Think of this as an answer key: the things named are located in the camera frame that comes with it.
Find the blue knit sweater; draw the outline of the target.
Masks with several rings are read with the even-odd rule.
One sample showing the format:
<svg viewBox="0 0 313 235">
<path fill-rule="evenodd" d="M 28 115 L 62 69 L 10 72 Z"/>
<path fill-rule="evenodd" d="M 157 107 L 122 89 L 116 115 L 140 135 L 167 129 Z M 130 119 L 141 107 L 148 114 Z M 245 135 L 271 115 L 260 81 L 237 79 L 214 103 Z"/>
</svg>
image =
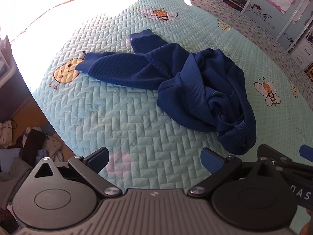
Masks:
<svg viewBox="0 0 313 235">
<path fill-rule="evenodd" d="M 235 155 L 256 143 L 245 76 L 219 49 L 189 52 L 151 30 L 131 34 L 133 52 L 89 52 L 76 69 L 99 81 L 155 90 L 157 105 L 180 125 L 218 134 Z"/>
</svg>

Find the mint quilted bee bedspread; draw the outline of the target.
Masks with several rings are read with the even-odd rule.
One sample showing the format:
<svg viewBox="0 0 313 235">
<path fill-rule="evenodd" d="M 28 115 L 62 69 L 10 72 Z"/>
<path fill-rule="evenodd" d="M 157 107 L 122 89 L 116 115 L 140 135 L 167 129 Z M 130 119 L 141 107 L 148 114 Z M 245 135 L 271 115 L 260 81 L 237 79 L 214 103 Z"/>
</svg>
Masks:
<svg viewBox="0 0 313 235">
<path fill-rule="evenodd" d="M 77 0 L 12 43 L 34 99 L 77 155 L 105 146 L 121 189 L 188 189 L 200 152 L 253 161 L 262 143 L 302 162 L 312 106 L 286 70 L 236 28 L 183 0 Z"/>
</svg>

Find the sliding door wardrobe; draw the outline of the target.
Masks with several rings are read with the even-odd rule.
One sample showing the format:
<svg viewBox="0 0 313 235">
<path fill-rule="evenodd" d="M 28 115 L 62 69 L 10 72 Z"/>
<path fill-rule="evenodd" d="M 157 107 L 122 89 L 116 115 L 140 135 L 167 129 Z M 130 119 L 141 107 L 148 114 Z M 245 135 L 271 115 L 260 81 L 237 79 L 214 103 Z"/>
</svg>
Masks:
<svg viewBox="0 0 313 235">
<path fill-rule="evenodd" d="M 310 61 L 294 48 L 312 25 L 312 0 L 220 0 L 248 19 L 244 33 L 291 76 Z"/>
</svg>

